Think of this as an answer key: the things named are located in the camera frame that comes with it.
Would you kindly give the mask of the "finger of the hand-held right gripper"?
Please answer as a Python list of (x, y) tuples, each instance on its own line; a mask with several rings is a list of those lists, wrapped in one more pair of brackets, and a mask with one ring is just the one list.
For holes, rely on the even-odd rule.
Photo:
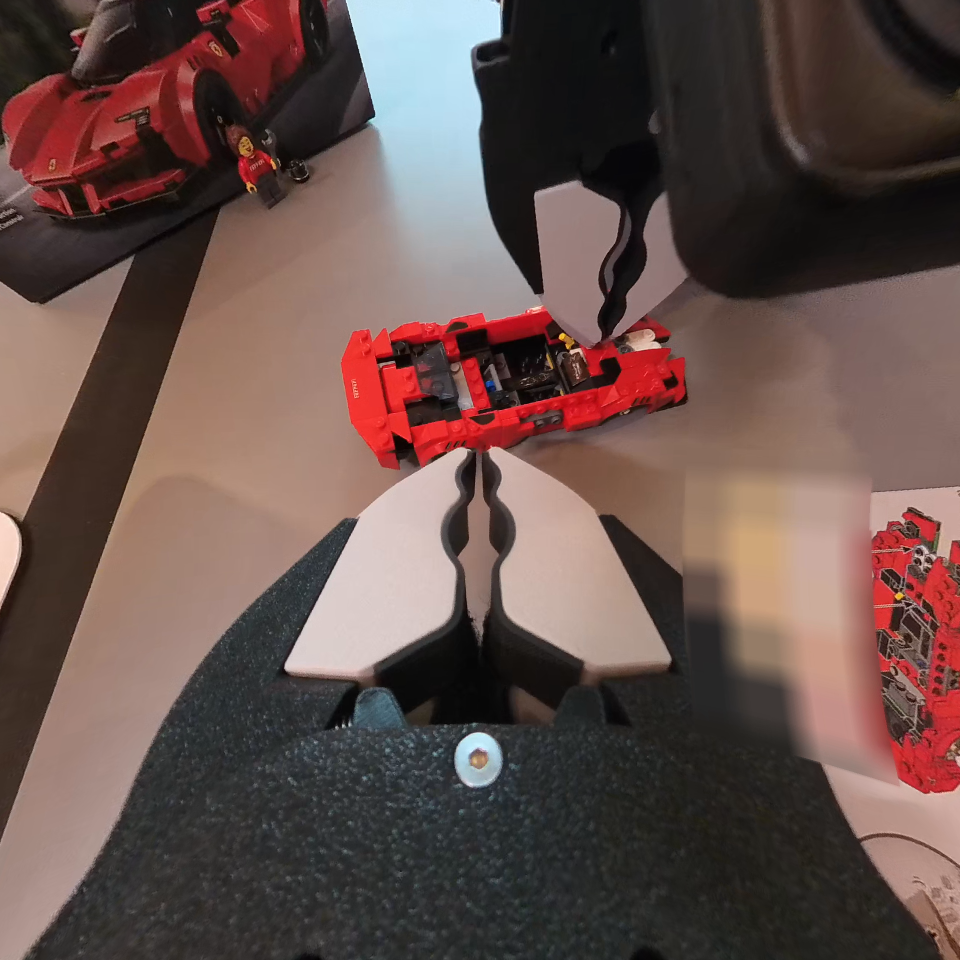
[(583, 184), (585, 157), (597, 149), (584, 91), (536, 54), (505, 39), (472, 52), (486, 200), (534, 293), (565, 332), (593, 345), (604, 338), (600, 274), (620, 207)]
[(619, 211), (616, 238), (599, 270), (602, 339), (627, 330), (672, 293), (688, 272), (678, 256), (656, 150), (612, 150), (598, 192)]

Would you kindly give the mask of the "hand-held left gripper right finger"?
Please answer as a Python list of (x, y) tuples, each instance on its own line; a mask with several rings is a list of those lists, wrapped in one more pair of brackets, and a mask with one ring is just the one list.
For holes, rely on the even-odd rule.
[(494, 449), (482, 457), (491, 574), (486, 654), (509, 685), (597, 685), (671, 656), (601, 519), (579, 494)]

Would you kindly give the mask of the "red brick toy car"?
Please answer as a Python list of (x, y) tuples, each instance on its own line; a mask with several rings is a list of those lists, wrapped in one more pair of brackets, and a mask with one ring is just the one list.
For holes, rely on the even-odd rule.
[(349, 418), (380, 466), (396, 470), (687, 403), (686, 361), (669, 340), (620, 354), (616, 338), (587, 346), (543, 306), (355, 331), (342, 355)]

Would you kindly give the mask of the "black toy car box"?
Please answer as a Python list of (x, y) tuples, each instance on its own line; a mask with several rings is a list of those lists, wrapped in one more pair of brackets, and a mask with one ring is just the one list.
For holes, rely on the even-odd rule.
[(2, 283), (44, 304), (375, 108), (346, 2), (2, 2)]

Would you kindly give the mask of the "white rounded object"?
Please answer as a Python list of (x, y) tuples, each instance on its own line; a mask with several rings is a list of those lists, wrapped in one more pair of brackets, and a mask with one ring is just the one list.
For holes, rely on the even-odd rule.
[(3, 606), (18, 573), (22, 555), (22, 535), (18, 522), (3, 510), (0, 522), (0, 604)]

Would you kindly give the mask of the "building instruction booklet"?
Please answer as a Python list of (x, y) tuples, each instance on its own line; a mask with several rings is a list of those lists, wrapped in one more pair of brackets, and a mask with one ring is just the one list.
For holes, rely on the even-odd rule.
[(959, 490), (870, 498), (872, 599), (898, 781), (825, 767), (874, 866), (959, 957)]

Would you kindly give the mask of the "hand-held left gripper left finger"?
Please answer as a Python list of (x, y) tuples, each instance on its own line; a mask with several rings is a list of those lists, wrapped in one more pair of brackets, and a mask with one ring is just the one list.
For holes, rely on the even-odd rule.
[(475, 644), (459, 555), (476, 459), (459, 448), (363, 510), (284, 669), (361, 685), (444, 685)]

